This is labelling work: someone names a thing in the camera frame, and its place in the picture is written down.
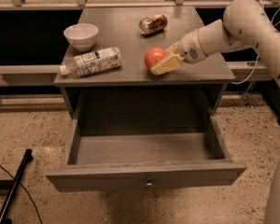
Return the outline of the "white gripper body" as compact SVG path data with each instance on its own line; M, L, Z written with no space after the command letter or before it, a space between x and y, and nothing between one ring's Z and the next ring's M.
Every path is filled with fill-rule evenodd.
M176 50L186 63L197 63L207 58L199 40L198 29L184 35L179 40Z

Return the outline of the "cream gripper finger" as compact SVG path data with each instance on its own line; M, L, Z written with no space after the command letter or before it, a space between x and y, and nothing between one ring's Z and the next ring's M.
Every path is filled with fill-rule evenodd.
M159 76L165 73L172 72L182 66L184 58L179 54L169 54L160 62L156 63L150 69L151 73Z
M172 46L170 46L169 48L166 49L167 53L177 53L177 46L178 43L175 42Z

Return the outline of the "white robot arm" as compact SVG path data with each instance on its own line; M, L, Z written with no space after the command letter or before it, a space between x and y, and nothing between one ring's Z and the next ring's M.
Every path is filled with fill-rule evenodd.
M158 76L176 70L183 63L197 63L212 54L244 46L258 54L280 88L280 32L256 0L231 1L221 20L184 35L149 70ZM280 160L273 174L263 224L280 224Z

